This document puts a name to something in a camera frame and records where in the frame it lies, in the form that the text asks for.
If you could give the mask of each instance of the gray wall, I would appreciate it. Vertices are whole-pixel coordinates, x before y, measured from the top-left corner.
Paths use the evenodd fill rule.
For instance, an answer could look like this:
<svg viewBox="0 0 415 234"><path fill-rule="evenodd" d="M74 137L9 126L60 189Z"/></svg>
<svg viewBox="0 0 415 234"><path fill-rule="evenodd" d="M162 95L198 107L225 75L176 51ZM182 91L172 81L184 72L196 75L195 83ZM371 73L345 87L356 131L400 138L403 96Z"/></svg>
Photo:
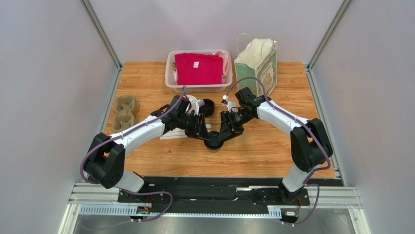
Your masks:
<svg viewBox="0 0 415 234"><path fill-rule="evenodd" d="M356 0L314 70L374 234L414 233L415 1Z"/></svg>
<svg viewBox="0 0 415 234"><path fill-rule="evenodd" d="M0 1L0 233L58 231L115 75L79 1Z"/></svg>
<svg viewBox="0 0 415 234"><path fill-rule="evenodd" d="M310 61L342 0L91 0L117 55L166 61L181 49L226 49L246 32L278 42L279 61ZM249 39L242 37L240 47Z"/></svg>

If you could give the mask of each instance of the pink cloth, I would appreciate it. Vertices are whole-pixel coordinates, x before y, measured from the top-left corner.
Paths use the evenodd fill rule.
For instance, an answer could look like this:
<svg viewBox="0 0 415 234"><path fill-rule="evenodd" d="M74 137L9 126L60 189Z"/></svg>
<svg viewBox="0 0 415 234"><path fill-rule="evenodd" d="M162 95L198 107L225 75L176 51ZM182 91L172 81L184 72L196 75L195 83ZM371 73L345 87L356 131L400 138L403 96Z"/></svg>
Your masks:
<svg viewBox="0 0 415 234"><path fill-rule="evenodd" d="M182 53L174 58L178 85L222 84L223 59L219 55Z"/></svg>

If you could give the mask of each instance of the white plastic basket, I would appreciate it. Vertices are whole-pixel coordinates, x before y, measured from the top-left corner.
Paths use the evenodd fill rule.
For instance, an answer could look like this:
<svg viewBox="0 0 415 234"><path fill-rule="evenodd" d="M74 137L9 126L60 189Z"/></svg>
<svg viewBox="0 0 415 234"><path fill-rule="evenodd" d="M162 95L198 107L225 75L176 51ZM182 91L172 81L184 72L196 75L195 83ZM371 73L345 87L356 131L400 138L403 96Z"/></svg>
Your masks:
<svg viewBox="0 0 415 234"><path fill-rule="evenodd" d="M212 54L218 50L175 50L171 51L167 56L166 62L166 85L169 88L172 88L176 93L181 93L183 91L183 85L177 85L177 82L174 81L173 76L173 67L172 63L175 62L174 56L181 53L196 53L196 54ZM230 59L229 51L222 50L227 53L228 58ZM206 85L186 85L186 93L201 93L201 92L223 92L226 87L232 84L233 73L232 69L229 71L226 79L222 84L206 84Z"/></svg>

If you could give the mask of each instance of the bag handle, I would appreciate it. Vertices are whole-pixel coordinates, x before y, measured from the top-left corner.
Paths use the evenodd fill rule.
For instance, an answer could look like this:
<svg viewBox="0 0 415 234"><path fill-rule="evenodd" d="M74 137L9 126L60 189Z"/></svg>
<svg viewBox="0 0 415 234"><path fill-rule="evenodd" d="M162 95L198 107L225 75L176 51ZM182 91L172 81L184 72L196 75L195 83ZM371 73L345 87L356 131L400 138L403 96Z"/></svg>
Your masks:
<svg viewBox="0 0 415 234"><path fill-rule="evenodd" d="M263 49L263 47L264 47L264 44L265 44L265 42L267 41L267 40L271 40L272 41L272 45L271 45L271 49L272 49L272 47L274 46L274 40L272 39L272 38L268 38L268 39L266 39L263 43L262 43L262 46L261 46L261 60L263 60L263 58L262 58L262 49Z"/></svg>
<svg viewBox="0 0 415 234"><path fill-rule="evenodd" d="M249 38L251 38L251 45L248 48L250 48L252 46L252 41L253 41L252 37L248 33L241 33L241 34L239 34L239 36L236 38L236 50L238 50L238 56L240 54L239 53L239 48L238 48L238 40L239 40L239 37L241 35L247 35Z"/></svg>

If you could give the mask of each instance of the gray floor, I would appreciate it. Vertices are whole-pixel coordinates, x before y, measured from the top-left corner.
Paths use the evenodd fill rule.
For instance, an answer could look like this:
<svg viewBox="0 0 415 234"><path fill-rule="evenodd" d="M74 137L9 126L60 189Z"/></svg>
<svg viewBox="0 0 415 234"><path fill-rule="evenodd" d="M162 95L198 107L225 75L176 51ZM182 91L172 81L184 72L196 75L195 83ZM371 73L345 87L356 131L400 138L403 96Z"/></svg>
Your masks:
<svg viewBox="0 0 415 234"><path fill-rule="evenodd" d="M300 219L308 215L302 210ZM102 228L128 220L126 216L91 215L80 216L78 221L88 228ZM316 210L307 223L291 228L279 220L244 218L179 218L162 217L149 223L126 223L118 227L91 232L77 225L75 234L123 233L123 234L354 234L353 225L346 209Z"/></svg>

